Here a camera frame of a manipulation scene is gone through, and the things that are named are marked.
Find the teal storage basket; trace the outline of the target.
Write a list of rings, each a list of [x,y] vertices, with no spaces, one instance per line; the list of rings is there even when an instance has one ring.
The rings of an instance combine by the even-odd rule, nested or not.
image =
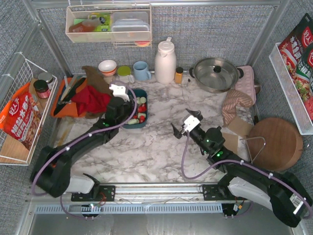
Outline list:
[[[125,129],[140,129],[140,128],[143,128],[143,127],[146,125],[147,119],[148,119],[148,95],[147,95],[146,91],[143,90],[143,89],[133,89],[133,92],[134,92],[134,94],[135,94],[135,96],[136,96],[137,108],[136,108],[136,112],[135,112],[135,114],[133,115],[132,119],[133,119],[133,118],[137,118],[137,119],[139,120],[139,118],[137,117],[137,114],[139,113],[139,112],[138,112],[138,107],[139,107],[140,105],[142,105],[142,104],[140,103],[140,100],[139,100],[141,97],[145,97],[146,100],[147,100],[146,103],[144,103],[144,104],[146,105],[146,107],[147,107],[147,111],[144,112],[144,113],[146,114],[146,119],[145,119],[145,121],[144,121],[143,123],[140,123],[140,122],[139,122],[138,124],[132,124],[132,125],[129,125],[128,123],[126,123],[126,124],[123,125],[123,127],[124,127]]]

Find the striped pink cloth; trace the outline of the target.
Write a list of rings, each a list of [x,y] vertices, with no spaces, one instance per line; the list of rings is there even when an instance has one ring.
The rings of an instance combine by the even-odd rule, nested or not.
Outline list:
[[[237,116],[237,106],[249,108],[253,100],[247,94],[231,89],[228,91],[222,105],[223,127],[227,127]]]

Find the steel pot with lid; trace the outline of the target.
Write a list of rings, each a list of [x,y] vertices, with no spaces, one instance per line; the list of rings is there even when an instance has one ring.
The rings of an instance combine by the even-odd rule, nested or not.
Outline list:
[[[189,74],[200,89],[220,94],[233,88],[243,78],[244,71],[225,59],[210,57],[198,61]]]

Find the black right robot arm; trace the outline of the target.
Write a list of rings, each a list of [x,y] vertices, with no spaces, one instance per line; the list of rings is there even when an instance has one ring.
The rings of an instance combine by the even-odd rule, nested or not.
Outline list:
[[[210,169],[224,173],[217,183],[220,200],[243,198],[271,210],[285,225],[295,228],[302,219],[313,216],[313,200],[294,174],[270,172],[241,159],[224,145],[221,127],[201,128],[200,111],[188,110],[188,116],[180,129],[173,127],[177,139],[186,136],[207,157]]]

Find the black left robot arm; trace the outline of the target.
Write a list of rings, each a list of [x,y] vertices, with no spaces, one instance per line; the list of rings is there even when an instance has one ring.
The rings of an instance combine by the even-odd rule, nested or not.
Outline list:
[[[94,148],[112,140],[119,127],[134,115],[136,105],[136,97],[129,101],[113,97],[104,117],[100,117],[87,132],[59,147],[44,147],[30,178],[32,194],[42,196],[47,193],[57,198],[65,193],[70,185],[71,167]]]

